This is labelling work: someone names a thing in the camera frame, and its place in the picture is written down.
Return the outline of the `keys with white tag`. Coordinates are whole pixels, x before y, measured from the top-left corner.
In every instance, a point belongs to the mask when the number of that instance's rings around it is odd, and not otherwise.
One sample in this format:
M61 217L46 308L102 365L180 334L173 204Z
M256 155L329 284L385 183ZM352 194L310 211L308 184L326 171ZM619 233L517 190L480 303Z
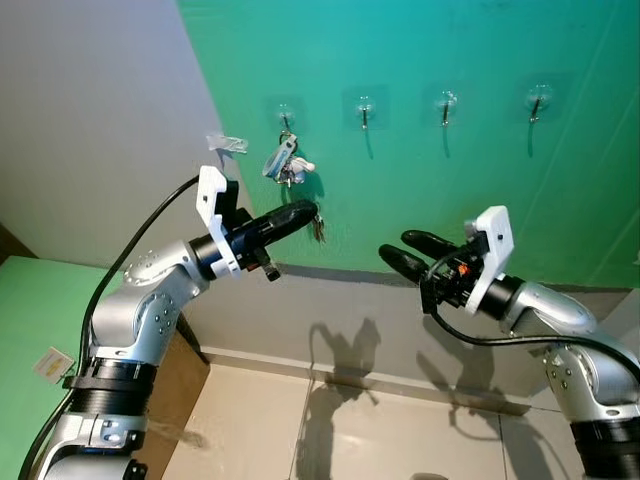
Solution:
M285 132L279 141L266 161L262 175L275 180L280 186L292 187L305 183L307 174L315 173L316 165L298 154L300 141L296 134Z

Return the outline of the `white tape piece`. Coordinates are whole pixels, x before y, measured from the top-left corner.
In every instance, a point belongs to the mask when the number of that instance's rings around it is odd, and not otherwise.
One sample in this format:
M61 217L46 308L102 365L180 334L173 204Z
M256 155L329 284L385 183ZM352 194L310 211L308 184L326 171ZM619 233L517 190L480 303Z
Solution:
M59 384L76 366L76 361L60 349L49 347L33 366L33 372L50 384Z

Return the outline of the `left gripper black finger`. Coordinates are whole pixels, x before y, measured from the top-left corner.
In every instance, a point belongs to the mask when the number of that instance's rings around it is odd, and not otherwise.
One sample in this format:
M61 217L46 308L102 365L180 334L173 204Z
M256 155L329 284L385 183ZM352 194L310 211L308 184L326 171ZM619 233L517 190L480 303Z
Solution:
M300 232L315 220L316 212L273 212L270 215L270 242L283 241L284 238Z
M270 230L300 230L316 218L317 205L310 200L297 200L264 215Z

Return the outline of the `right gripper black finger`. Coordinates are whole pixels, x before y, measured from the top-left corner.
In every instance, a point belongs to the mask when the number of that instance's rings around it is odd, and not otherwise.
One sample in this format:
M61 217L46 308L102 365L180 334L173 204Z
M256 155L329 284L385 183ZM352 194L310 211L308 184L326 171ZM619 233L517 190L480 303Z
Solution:
M428 230L404 230L401 241L430 259L454 259L460 247Z
M402 248L393 246L393 244L381 244L379 257L390 269L415 285L421 285L424 282L429 283L436 275L434 259L431 259L430 256L424 259L417 253L402 250Z

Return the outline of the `green board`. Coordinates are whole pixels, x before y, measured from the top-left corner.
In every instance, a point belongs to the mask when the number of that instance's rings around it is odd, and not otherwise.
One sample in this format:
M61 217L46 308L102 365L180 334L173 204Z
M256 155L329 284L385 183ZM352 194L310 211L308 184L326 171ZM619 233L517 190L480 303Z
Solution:
M105 271L45 259L0 264L0 480L17 480L64 390L35 370L51 348L77 355L81 323Z

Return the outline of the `brown cardboard box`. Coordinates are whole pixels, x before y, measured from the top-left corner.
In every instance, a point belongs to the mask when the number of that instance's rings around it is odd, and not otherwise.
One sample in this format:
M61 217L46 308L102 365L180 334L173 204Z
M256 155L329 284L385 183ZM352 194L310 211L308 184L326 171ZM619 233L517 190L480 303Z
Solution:
M163 480L178 448L209 445L204 435L187 429L209 374L210 360L201 352L186 316L180 315L148 401L145 444L134 453L147 467L146 480Z

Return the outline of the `clear crumpled tape piece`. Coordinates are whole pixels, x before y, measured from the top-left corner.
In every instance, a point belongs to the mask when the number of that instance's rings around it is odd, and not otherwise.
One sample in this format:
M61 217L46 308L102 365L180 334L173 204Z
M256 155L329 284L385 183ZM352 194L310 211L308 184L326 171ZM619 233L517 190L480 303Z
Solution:
M229 154L246 154L248 141L243 138L227 136L227 134L206 134L206 145L211 151L229 152Z

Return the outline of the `green wall panel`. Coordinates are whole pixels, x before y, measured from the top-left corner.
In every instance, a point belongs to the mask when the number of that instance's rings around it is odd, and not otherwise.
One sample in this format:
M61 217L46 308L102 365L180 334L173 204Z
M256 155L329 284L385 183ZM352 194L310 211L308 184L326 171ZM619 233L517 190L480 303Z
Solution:
M635 287L640 241L640 0L178 0L253 207L320 207L323 234L274 248L289 266L384 273L403 230L461 241L507 206L509 271L535 282ZM518 83L563 81L562 108L526 123ZM467 88L449 128L422 124L422 87ZM384 131L347 131L340 93L388 84ZM262 175L282 132L266 97L306 104L306 182Z

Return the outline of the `clear adhesive wall hook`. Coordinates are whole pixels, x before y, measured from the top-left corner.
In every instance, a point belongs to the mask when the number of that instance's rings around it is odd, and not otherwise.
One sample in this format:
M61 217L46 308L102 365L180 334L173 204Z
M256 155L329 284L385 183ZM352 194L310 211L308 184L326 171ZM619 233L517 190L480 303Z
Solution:
M279 132L298 134L307 131L306 104L300 95L280 93L269 96L264 105L270 123L278 127Z
M518 83L518 100L526 123L554 118L562 108L563 81L557 76L530 76Z
M365 84L343 90L340 114L347 131L384 131L390 122L388 84Z
M465 99L467 88L458 79L447 79L425 84L422 87L422 124L449 128L460 115L460 102Z

